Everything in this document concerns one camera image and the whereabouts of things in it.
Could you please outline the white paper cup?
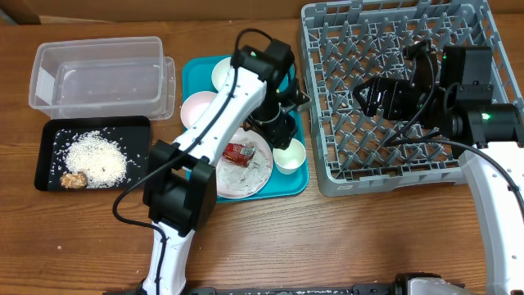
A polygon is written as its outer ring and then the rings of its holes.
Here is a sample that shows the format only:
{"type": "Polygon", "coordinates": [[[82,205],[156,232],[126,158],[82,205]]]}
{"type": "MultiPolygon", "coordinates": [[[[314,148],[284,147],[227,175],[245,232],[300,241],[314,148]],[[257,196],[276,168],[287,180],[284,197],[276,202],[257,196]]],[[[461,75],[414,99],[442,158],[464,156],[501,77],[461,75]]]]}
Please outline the white paper cup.
{"type": "Polygon", "coordinates": [[[305,162],[305,146],[296,138],[293,138],[286,149],[275,148],[273,150],[273,161],[278,171],[284,175],[293,174],[305,162]]]}

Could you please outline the red snack wrapper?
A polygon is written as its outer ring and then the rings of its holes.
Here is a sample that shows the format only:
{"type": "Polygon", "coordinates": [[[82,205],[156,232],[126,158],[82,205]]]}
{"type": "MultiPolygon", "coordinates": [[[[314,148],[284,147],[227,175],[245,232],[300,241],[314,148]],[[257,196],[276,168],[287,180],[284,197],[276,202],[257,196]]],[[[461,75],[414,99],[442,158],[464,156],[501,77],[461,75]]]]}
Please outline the red snack wrapper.
{"type": "Polygon", "coordinates": [[[233,164],[248,167],[249,162],[255,155],[255,147],[240,143],[229,143],[224,149],[223,158],[233,164]]]}

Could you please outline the white bowl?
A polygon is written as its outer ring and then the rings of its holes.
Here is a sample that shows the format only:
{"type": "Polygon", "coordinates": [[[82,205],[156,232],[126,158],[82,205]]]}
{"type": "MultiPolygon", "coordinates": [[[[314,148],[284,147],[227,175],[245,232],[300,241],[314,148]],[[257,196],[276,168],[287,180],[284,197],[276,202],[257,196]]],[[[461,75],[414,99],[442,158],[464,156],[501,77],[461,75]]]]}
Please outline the white bowl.
{"type": "Polygon", "coordinates": [[[223,87],[224,82],[228,77],[230,62],[231,57],[225,57],[219,61],[212,70],[211,81],[217,91],[223,87]]]}

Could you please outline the white tissue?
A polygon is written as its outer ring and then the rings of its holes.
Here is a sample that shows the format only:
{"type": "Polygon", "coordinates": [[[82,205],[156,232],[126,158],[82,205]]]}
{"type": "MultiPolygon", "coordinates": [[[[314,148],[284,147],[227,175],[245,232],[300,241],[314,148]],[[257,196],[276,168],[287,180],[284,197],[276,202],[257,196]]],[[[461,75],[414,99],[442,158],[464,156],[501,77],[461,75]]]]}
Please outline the white tissue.
{"type": "Polygon", "coordinates": [[[265,186],[271,172],[265,157],[251,159],[248,167],[221,159],[217,165],[218,195],[226,198],[249,197],[265,186]]]}

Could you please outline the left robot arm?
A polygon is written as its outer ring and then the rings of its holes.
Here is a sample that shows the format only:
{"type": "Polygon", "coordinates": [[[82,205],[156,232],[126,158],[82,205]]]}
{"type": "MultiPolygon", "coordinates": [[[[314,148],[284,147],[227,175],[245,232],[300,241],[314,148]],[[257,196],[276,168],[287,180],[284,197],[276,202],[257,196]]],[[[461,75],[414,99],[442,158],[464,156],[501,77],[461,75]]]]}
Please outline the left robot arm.
{"type": "Polygon", "coordinates": [[[137,294],[180,294],[192,239],[213,211],[216,165],[233,135],[246,123],[273,147],[286,149],[309,97],[300,90],[291,46],[270,39],[264,50],[234,47],[224,86],[195,124],[172,143],[157,141],[147,174],[114,201],[114,217],[153,229],[150,270],[137,294]]]}

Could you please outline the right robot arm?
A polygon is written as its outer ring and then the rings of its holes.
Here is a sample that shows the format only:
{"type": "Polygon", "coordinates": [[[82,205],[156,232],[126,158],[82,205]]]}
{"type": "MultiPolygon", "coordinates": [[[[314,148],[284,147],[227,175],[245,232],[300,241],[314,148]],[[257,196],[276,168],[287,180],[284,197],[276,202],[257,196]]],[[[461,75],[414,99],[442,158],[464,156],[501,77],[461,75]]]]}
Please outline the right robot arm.
{"type": "Polygon", "coordinates": [[[512,103],[494,103],[487,46],[427,41],[403,50],[410,79],[373,76],[352,95],[369,117],[378,111],[405,126],[384,146],[449,145],[471,190],[486,257],[486,292],[523,292],[523,120],[512,103]]]}

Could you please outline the grey dishwasher rack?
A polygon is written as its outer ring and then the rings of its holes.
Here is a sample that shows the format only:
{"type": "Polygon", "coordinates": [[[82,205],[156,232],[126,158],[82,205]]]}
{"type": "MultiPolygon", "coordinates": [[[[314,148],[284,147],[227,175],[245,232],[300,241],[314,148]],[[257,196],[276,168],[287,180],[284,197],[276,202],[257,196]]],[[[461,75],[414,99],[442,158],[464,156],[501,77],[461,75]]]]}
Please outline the grey dishwasher rack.
{"type": "Polygon", "coordinates": [[[407,79],[404,46],[422,40],[492,48],[496,103],[523,98],[485,1],[344,1],[301,11],[303,77],[312,100],[311,138],[318,187],[335,197],[464,181],[449,147],[438,143],[384,147],[400,123],[367,117],[353,88],[375,75],[407,79]]]}

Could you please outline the black waste tray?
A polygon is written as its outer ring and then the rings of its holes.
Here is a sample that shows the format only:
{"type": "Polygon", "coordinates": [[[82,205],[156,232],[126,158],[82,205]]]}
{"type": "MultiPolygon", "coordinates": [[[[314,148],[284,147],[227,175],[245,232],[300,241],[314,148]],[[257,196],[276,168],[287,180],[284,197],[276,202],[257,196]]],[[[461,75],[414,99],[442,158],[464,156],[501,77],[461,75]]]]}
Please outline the black waste tray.
{"type": "Polygon", "coordinates": [[[60,178],[70,172],[66,159],[70,147],[92,134],[115,145],[125,156],[124,178],[101,189],[124,188],[145,175],[151,144],[151,123],[145,116],[117,116],[50,120],[43,127],[34,177],[40,191],[63,191],[60,178]]]}

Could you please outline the white round plate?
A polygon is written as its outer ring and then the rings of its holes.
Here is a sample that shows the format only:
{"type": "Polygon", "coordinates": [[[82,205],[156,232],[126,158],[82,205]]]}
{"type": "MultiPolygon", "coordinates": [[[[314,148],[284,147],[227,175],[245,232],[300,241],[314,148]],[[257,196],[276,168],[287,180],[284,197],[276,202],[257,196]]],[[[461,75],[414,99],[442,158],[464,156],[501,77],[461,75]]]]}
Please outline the white round plate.
{"type": "Polygon", "coordinates": [[[221,157],[217,163],[217,192],[220,197],[241,199],[258,193],[273,172],[273,154],[266,141],[256,132],[239,128],[230,143],[254,148],[254,156],[247,167],[221,157]]]}

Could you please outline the pink bowl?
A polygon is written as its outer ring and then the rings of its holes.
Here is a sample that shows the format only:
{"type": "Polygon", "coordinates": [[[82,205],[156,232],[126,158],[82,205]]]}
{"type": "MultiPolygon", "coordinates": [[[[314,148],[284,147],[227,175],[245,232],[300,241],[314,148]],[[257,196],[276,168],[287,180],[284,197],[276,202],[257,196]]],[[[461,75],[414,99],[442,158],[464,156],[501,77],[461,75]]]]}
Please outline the pink bowl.
{"type": "Polygon", "coordinates": [[[181,106],[180,118],[183,126],[189,129],[213,102],[217,93],[200,91],[189,96],[181,106]]]}

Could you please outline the teal plastic tray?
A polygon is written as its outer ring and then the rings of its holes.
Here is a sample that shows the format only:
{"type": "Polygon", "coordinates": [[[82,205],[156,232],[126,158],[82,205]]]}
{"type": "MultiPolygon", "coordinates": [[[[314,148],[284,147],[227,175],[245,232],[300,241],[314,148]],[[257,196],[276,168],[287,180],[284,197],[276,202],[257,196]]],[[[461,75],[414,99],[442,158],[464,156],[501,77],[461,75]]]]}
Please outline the teal plastic tray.
{"type": "MultiPolygon", "coordinates": [[[[182,72],[182,95],[183,102],[192,94],[200,91],[211,91],[217,93],[218,91],[212,84],[211,75],[215,65],[228,57],[211,56],[198,57],[190,60],[184,67],[182,72]]],[[[265,198],[274,197],[290,197],[300,194],[305,190],[309,183],[309,168],[308,162],[304,164],[293,174],[284,175],[276,166],[273,166],[273,172],[269,178],[268,183],[255,195],[241,199],[228,199],[218,196],[217,203],[227,202],[241,202],[252,201],[265,198]]]]}

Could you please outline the clear plastic bin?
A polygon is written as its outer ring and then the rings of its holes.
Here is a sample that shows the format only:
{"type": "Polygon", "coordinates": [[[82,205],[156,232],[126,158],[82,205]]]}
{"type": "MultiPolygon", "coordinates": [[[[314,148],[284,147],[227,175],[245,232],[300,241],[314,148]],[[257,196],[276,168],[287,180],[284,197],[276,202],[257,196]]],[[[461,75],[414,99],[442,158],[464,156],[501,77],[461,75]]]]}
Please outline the clear plastic bin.
{"type": "Polygon", "coordinates": [[[174,114],[174,60],[156,36],[43,43],[29,105],[52,119],[174,114]]]}

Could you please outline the pile of white rice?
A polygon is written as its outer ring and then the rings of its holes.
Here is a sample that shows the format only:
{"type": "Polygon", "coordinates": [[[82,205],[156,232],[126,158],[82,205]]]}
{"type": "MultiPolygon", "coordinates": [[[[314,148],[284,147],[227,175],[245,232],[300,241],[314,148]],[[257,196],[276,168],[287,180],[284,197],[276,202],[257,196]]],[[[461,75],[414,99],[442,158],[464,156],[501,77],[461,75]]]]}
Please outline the pile of white rice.
{"type": "Polygon", "coordinates": [[[80,171],[88,178],[88,186],[84,189],[117,188],[121,184],[130,183],[130,169],[137,168],[138,165],[128,157],[121,138],[110,138],[113,134],[106,128],[58,130],[52,144],[47,183],[65,189],[61,187],[60,177],[80,171]]]}

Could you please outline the brown food scrap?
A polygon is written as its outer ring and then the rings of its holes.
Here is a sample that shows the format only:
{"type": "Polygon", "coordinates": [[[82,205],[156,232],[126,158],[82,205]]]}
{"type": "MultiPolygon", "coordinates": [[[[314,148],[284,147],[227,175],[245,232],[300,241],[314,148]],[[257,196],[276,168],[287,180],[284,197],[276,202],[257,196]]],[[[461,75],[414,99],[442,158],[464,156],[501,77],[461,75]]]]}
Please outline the brown food scrap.
{"type": "Polygon", "coordinates": [[[60,177],[60,184],[65,189],[84,189],[88,186],[88,178],[82,171],[78,173],[66,173],[60,177]]]}

